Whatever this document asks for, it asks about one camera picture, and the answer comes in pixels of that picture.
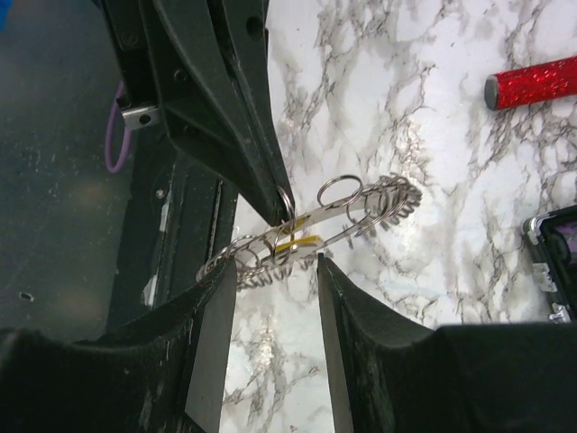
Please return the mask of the key with yellow tag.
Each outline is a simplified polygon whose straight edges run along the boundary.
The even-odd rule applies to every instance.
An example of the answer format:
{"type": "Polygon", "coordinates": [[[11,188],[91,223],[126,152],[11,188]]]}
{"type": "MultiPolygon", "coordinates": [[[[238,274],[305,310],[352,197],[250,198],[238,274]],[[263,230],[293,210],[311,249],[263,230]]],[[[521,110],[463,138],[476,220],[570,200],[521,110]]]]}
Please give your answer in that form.
{"type": "Polygon", "coordinates": [[[274,248],[274,253],[279,254],[285,250],[296,249],[298,247],[318,247],[324,244],[324,240],[318,235],[308,235],[299,239],[294,239],[274,248]]]}

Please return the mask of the metal disc with keyrings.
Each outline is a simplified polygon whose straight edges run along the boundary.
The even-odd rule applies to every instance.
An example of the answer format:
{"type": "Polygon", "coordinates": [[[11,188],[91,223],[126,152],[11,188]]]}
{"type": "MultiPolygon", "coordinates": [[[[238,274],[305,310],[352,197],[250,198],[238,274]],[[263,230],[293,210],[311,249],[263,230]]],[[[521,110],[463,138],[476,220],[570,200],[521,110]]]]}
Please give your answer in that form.
{"type": "Polygon", "coordinates": [[[299,216],[293,207],[287,222],[261,234],[235,238],[199,268],[196,278],[200,281],[220,263],[232,260],[239,290],[284,281],[294,267],[310,267],[318,253],[337,242],[364,236],[377,226],[399,225],[418,209],[422,192],[398,174],[380,176],[372,183],[345,174],[324,183],[316,200],[314,209],[299,216]],[[274,253],[276,246],[308,235],[320,236],[324,244],[274,253]]]}

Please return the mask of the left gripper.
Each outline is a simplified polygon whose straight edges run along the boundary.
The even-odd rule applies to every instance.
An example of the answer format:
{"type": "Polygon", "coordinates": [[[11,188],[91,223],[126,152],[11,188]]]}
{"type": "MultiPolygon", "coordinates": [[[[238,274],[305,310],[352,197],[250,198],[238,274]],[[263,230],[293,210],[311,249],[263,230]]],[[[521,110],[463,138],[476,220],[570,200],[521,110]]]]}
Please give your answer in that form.
{"type": "Polygon", "coordinates": [[[276,226],[294,197],[272,122],[268,4],[153,1],[150,59],[140,3],[95,2],[121,70],[115,101],[127,129],[160,124],[276,226]]]}

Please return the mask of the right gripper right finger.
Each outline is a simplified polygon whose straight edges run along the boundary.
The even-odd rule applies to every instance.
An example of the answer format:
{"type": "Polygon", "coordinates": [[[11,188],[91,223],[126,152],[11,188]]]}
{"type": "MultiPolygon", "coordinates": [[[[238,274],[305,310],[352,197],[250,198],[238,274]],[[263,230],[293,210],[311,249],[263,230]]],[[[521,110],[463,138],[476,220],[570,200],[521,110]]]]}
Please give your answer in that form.
{"type": "Polygon", "coordinates": [[[573,324],[430,329],[317,262],[338,432],[573,432],[573,324]]]}

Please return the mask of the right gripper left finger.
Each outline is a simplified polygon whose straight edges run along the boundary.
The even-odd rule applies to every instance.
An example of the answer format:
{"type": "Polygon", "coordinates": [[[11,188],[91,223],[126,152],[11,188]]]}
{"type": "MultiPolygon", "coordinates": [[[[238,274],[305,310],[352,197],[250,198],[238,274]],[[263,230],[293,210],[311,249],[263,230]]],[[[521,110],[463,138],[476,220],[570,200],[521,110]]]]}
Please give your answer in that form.
{"type": "Polygon", "coordinates": [[[226,261],[95,341],[3,330],[2,431],[216,432],[235,298],[226,261]]]}

